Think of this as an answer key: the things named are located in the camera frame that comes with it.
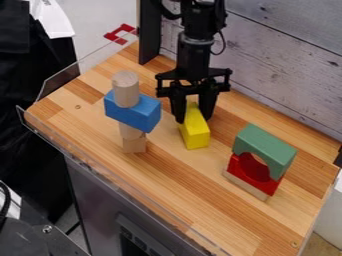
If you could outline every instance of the red block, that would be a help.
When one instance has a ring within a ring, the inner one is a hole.
[[[233,154],[227,171],[269,196],[273,196],[283,179],[272,180],[268,167],[259,163],[250,153],[240,156]]]

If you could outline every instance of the clear plastic panel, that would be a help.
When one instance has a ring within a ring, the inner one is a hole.
[[[75,71],[79,71],[79,74],[83,74],[137,40],[135,31],[127,33],[124,36],[121,36],[121,38],[127,40],[125,45],[110,42],[106,46],[94,51],[80,61],[70,65],[47,79],[42,86],[41,92],[37,97],[37,101],[74,79]],[[108,170],[101,163],[94,160],[90,155],[86,154],[72,142],[68,141],[67,138],[58,134],[57,131],[50,129],[44,124],[44,122],[37,119],[29,112],[26,112],[20,106],[17,106],[17,111],[22,124],[29,130],[43,138],[66,157],[83,166],[86,171],[95,175],[97,178],[102,180],[106,186],[115,190],[125,199],[130,200],[151,217],[160,220],[169,228],[170,232],[181,237],[181,239],[188,243],[189,246],[196,248],[199,255],[229,255],[226,251],[216,245],[216,243],[212,242],[210,239],[183,222],[173,213],[169,212],[158,203],[152,201],[142,192],[132,187],[121,177]]]
[[[122,41],[123,39],[127,41],[124,45],[121,45],[117,42]],[[36,101],[39,101],[42,98],[46,97],[47,95],[57,90],[61,86],[75,79],[77,76],[84,74],[97,64],[105,61],[107,58],[119,52],[123,48],[129,46],[136,40],[136,30],[133,30],[130,33],[124,34],[116,41],[108,41],[108,43],[105,46],[102,46],[96,51],[89,53],[84,58],[78,60],[77,62],[71,64],[70,66],[66,67],[65,69],[46,79],[43,83],[43,86],[39,92]]]

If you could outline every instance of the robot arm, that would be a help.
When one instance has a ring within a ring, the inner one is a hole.
[[[229,77],[232,71],[209,68],[214,36],[221,33],[223,38],[221,29],[226,26],[224,0],[180,0],[180,14],[171,13],[159,0],[150,1],[153,1],[166,18],[181,18],[184,26],[184,31],[178,35],[176,68],[156,75],[157,96],[170,99],[172,114],[178,123],[183,123],[186,96],[198,94],[199,108],[208,120],[213,114],[219,93],[230,89]],[[215,80],[215,77],[220,76],[224,77],[223,83]],[[163,80],[171,80],[170,86],[163,87]],[[190,84],[182,85],[180,80],[186,80]]]

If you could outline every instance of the green arch block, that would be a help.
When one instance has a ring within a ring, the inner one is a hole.
[[[253,153],[265,161],[273,180],[279,180],[290,167],[297,150],[272,134],[249,124],[235,138],[236,155]]]

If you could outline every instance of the toy block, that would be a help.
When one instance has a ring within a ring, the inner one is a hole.
[[[122,108],[114,102],[115,92],[110,91],[104,98],[106,115],[124,124],[149,133],[161,118],[161,103],[146,95],[139,95],[139,103],[130,108]]]
[[[145,152],[145,132],[151,132],[160,120],[160,101],[139,94],[139,79],[133,72],[116,73],[112,86],[104,98],[105,111],[119,121],[123,151]]]
[[[143,153],[146,152],[146,134],[142,135],[138,139],[127,140],[122,139],[122,150],[124,153]]]
[[[120,130],[121,137],[126,140],[138,139],[144,133],[124,123],[119,123],[119,130]]]
[[[179,130],[187,149],[209,145],[210,129],[196,103],[187,105],[184,123],[179,125]]]
[[[247,191],[248,193],[252,194],[256,198],[258,198],[261,201],[266,201],[270,196],[266,193],[262,192],[261,190],[253,187],[252,185],[248,184],[247,182],[237,178],[233,174],[230,174],[227,171],[223,172],[223,176],[225,176],[228,180],[230,180],[235,185],[239,186],[243,190]]]
[[[226,173],[235,177],[234,180],[230,180],[237,185],[245,182],[254,187],[252,194],[254,194],[255,191],[259,191],[268,196],[273,196],[282,179],[280,178],[277,181],[272,180],[269,175],[268,167],[258,162],[251,153],[243,153],[240,156],[233,154],[229,161],[228,170],[225,171],[224,174]]]
[[[260,200],[274,195],[297,154],[295,148],[252,124],[239,132],[232,150],[223,175]]]
[[[233,152],[254,153],[268,166],[273,180],[279,180],[291,165],[297,150],[259,127],[249,124],[235,138]]]
[[[130,71],[121,71],[113,75],[112,86],[114,102],[121,108],[130,108],[139,103],[139,78]]]

